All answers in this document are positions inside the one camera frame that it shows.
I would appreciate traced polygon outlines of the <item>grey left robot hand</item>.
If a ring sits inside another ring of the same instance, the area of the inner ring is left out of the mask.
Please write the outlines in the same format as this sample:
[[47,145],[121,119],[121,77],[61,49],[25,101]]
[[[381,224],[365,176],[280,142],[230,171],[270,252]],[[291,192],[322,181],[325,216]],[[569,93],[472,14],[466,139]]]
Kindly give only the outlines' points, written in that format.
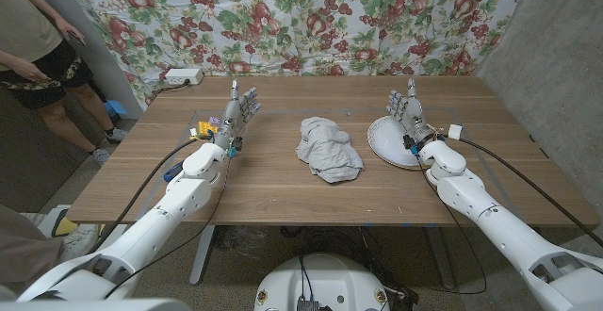
[[256,88],[240,94],[236,79],[232,81],[230,94],[214,143],[224,150],[231,147],[240,150],[246,125],[260,109],[261,103],[257,99]]

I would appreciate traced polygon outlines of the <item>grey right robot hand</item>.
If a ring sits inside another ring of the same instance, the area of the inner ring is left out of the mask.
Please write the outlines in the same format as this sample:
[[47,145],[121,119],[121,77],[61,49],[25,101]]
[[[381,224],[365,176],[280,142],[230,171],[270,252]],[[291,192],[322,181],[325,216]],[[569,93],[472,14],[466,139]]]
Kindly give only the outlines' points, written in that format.
[[429,128],[422,105],[416,98],[416,83],[413,78],[408,80],[406,96],[396,90],[390,91],[386,109],[401,127],[407,149],[416,148],[420,151],[433,141],[434,132]]

